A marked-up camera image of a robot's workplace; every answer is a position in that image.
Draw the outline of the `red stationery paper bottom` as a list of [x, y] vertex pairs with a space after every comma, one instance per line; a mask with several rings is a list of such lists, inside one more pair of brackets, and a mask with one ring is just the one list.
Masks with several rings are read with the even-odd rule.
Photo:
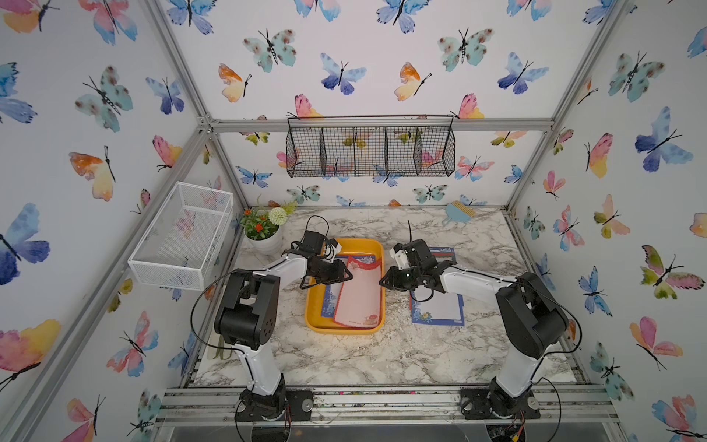
[[346, 268], [352, 278], [342, 284], [333, 320], [347, 328], [374, 329], [381, 319], [381, 261], [352, 257]]

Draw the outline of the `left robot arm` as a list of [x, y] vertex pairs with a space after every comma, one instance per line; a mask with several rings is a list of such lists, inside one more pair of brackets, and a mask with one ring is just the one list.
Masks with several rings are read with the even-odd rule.
[[239, 268], [230, 273], [215, 315], [214, 330], [238, 355], [248, 374], [241, 393], [244, 410], [257, 420], [275, 420], [287, 410], [285, 376], [274, 362], [269, 344], [277, 320], [280, 289], [298, 281], [302, 289], [333, 285], [353, 279], [337, 258], [342, 246], [318, 232], [307, 230], [301, 241], [261, 270]]

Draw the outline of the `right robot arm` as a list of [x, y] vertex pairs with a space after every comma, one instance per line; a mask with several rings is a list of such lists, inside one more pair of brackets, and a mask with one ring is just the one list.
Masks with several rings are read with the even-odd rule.
[[397, 244], [395, 264], [381, 278], [386, 289], [451, 294], [497, 305], [510, 348], [501, 371], [487, 388], [460, 392], [461, 413], [468, 420], [539, 416], [530, 409], [533, 379], [547, 353], [567, 330], [569, 320], [537, 274], [495, 276], [463, 269], [453, 260], [440, 262], [422, 239]]

